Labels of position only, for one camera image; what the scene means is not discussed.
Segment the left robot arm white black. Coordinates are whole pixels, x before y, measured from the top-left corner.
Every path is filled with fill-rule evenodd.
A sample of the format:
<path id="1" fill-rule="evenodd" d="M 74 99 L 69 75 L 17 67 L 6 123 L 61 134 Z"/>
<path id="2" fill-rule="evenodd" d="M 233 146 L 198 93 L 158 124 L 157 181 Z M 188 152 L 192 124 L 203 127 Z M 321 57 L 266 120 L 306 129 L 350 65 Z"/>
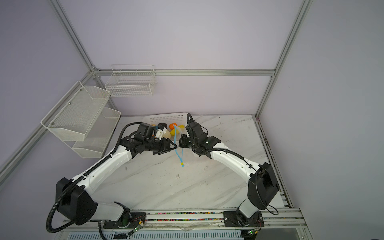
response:
<path id="1" fill-rule="evenodd" d="M 114 148 L 89 169 L 79 175 L 63 178 L 56 185 L 56 201 L 49 216 L 58 212 L 72 224 L 108 220 L 126 224 L 129 208 L 118 202 L 103 203 L 92 198 L 101 184 L 118 168 L 143 152 L 162 155 L 177 149 L 177 145 L 164 136 L 166 129 L 136 122 L 136 131 L 125 135 L 121 131 Z"/>

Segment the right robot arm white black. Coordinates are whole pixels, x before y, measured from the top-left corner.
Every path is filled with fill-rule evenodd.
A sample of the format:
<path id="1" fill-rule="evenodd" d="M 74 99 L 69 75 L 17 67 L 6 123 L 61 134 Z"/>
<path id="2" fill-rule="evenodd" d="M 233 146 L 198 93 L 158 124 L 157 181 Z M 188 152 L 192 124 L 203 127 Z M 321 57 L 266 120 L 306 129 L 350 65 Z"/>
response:
<path id="1" fill-rule="evenodd" d="M 207 129 L 189 113 L 186 131 L 186 135 L 181 135 L 180 148 L 191 149 L 199 157 L 205 156 L 225 165 L 248 184 L 247 196 L 236 210 L 242 225 L 246 225 L 256 212 L 268 209 L 280 192 L 276 174 L 269 163 L 252 162 L 230 150 L 220 139 L 209 136 Z"/>

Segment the black round food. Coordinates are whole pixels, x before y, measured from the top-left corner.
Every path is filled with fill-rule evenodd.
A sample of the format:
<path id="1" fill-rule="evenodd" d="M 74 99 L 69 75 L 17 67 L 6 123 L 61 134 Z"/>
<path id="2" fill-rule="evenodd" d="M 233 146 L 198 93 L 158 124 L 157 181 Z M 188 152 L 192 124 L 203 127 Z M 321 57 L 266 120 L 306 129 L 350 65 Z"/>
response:
<path id="1" fill-rule="evenodd" d="M 161 130 L 167 130 L 167 129 L 168 129 L 168 125 L 165 124 L 165 123 L 159 123 L 159 124 L 158 124 L 158 127 L 159 127 L 159 129 L 161 129 Z"/>

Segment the cream white garlic bulb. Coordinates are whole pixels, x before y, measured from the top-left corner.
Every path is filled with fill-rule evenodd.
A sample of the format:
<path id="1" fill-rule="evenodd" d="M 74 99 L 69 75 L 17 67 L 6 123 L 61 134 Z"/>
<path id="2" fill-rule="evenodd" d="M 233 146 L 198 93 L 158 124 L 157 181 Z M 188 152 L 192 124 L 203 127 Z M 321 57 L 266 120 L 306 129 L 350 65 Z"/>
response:
<path id="1" fill-rule="evenodd" d="M 166 130 L 163 136 L 164 136 L 164 138 L 170 139 L 171 133 L 168 130 Z"/>

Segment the yellow lemon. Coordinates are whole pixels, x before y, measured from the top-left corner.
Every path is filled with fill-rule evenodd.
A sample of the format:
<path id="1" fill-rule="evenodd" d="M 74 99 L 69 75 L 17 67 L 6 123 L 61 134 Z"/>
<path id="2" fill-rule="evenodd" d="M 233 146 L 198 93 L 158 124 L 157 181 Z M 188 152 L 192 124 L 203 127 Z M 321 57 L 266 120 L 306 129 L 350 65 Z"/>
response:
<path id="1" fill-rule="evenodd" d="M 171 130 L 171 136 L 179 136 L 181 134 L 181 132 L 178 130 L 178 129 L 172 129 Z"/>

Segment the small orange tangerine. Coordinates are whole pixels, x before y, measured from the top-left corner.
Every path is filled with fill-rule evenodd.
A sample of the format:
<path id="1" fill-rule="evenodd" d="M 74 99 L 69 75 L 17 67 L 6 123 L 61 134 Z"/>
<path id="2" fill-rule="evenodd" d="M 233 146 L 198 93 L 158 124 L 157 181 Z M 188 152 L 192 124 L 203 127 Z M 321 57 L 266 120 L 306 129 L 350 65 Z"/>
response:
<path id="1" fill-rule="evenodd" d="M 169 128 L 170 128 L 171 130 L 173 130 L 173 129 L 175 128 L 175 126 L 177 126 L 177 124 L 176 124 L 176 123 L 172 123 L 172 124 L 169 125 Z"/>

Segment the white plastic perforated basket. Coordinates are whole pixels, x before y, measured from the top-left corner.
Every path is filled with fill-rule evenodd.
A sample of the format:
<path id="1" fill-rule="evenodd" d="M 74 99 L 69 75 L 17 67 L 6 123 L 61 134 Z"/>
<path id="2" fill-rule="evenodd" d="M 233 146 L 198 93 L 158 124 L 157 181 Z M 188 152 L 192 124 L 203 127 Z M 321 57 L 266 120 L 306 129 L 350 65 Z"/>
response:
<path id="1" fill-rule="evenodd" d="M 175 126 L 175 129 L 179 129 L 179 125 L 184 125 L 186 127 L 187 125 L 187 113 L 173 113 L 173 114 L 160 114 L 160 115 L 151 115 L 146 116 L 143 118 L 143 122 L 151 125 L 157 126 L 159 123 L 165 123 L 168 125 L 168 131 L 171 132 L 171 129 L 169 128 L 169 125 L 172 123 L 176 123 L 177 126 Z M 179 136 L 171 136 L 171 140 L 174 141 L 176 138 L 176 141 L 180 139 L 182 134 Z"/>

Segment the lower white mesh shelf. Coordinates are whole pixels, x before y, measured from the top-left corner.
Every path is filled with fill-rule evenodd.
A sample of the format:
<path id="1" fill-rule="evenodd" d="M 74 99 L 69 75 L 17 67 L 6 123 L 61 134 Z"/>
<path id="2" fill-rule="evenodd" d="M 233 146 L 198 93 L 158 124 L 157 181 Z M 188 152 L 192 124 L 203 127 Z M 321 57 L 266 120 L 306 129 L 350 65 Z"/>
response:
<path id="1" fill-rule="evenodd" d="M 104 108 L 83 142 L 75 142 L 72 150 L 83 159 L 100 159 L 110 142 L 121 112 Z"/>

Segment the white mesh shelf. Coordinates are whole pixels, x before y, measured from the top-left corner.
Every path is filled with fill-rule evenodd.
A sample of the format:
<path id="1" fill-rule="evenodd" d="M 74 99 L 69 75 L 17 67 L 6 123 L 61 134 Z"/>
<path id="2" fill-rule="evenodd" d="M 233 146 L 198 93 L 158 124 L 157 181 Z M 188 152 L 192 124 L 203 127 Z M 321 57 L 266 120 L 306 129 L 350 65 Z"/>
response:
<path id="1" fill-rule="evenodd" d="M 63 142 L 83 142 L 106 106 L 110 92 L 76 82 L 41 125 Z"/>
<path id="2" fill-rule="evenodd" d="M 83 142 L 75 142 L 72 150 L 83 159 L 100 159 L 110 142 L 121 112 L 104 108 Z"/>

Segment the upper white mesh shelf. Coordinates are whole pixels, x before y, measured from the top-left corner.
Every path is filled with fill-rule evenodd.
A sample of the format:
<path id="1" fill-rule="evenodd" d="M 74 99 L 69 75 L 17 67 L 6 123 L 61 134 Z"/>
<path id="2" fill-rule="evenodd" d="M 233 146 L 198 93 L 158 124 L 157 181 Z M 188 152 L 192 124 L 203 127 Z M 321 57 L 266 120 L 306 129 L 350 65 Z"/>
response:
<path id="1" fill-rule="evenodd" d="M 41 125 L 63 142 L 83 142 L 106 106 L 110 92 L 76 82 Z"/>

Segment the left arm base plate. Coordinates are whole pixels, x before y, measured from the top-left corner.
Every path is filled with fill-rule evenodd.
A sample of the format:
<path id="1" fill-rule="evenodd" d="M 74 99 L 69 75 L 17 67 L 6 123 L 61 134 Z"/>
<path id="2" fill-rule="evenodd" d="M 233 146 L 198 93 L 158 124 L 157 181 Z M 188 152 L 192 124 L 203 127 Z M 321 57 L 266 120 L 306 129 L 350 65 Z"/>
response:
<path id="1" fill-rule="evenodd" d="M 104 229 L 134 229 L 140 223 L 144 223 L 147 214 L 145 212 L 126 212 L 117 221 L 106 221 Z"/>

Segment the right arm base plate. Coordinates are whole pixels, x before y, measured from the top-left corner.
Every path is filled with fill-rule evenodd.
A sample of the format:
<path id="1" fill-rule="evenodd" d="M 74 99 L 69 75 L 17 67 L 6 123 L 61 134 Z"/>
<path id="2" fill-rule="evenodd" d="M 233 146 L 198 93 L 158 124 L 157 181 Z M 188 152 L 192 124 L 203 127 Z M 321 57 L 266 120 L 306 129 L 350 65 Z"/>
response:
<path id="1" fill-rule="evenodd" d="M 255 212 L 250 218 L 247 218 L 240 211 L 224 211 L 225 227 L 264 227 L 264 218 L 260 211 Z"/>

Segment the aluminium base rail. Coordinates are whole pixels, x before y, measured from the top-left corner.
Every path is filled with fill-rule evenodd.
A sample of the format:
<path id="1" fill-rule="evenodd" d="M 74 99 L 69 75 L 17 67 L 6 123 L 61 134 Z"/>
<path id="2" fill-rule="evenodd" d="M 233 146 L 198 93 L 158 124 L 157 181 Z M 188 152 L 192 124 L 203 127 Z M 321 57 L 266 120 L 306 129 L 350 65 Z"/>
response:
<path id="1" fill-rule="evenodd" d="M 70 226 L 57 240 L 311 240 L 299 209 L 283 208 L 278 215 L 257 212 L 241 226 L 232 209 L 133 211 L 128 225 L 91 221 Z"/>

